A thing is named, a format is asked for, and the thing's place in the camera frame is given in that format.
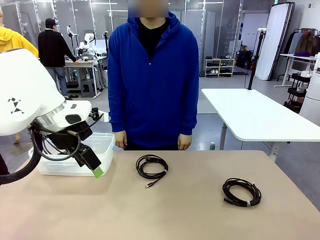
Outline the person's right hand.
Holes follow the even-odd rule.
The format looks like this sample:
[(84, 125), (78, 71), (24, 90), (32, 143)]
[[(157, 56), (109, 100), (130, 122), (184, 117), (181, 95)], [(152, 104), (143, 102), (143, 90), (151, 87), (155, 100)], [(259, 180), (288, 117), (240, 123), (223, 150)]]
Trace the person's right hand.
[(127, 134), (123, 131), (118, 131), (113, 133), (115, 136), (115, 145), (121, 149), (125, 149), (128, 145)]

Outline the person's left hand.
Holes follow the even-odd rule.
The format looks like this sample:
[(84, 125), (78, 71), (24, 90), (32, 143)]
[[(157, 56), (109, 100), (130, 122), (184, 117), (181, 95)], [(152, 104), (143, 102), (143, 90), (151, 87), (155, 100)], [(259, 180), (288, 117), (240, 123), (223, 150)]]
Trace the person's left hand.
[(179, 151), (187, 150), (190, 147), (191, 143), (192, 143), (192, 135), (180, 134), (178, 136), (177, 145), (178, 145)]

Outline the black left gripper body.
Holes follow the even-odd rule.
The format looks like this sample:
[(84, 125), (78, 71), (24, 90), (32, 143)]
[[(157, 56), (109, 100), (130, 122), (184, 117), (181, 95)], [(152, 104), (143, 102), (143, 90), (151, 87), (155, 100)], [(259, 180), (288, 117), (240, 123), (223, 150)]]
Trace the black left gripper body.
[(86, 121), (82, 121), (74, 125), (68, 126), (57, 133), (50, 133), (48, 135), (48, 138), (59, 150), (66, 150), (70, 148), (76, 149), (78, 146), (79, 139), (76, 135), (68, 133), (68, 131), (77, 133), (81, 141), (86, 140), (89, 136), (93, 134), (88, 123)]

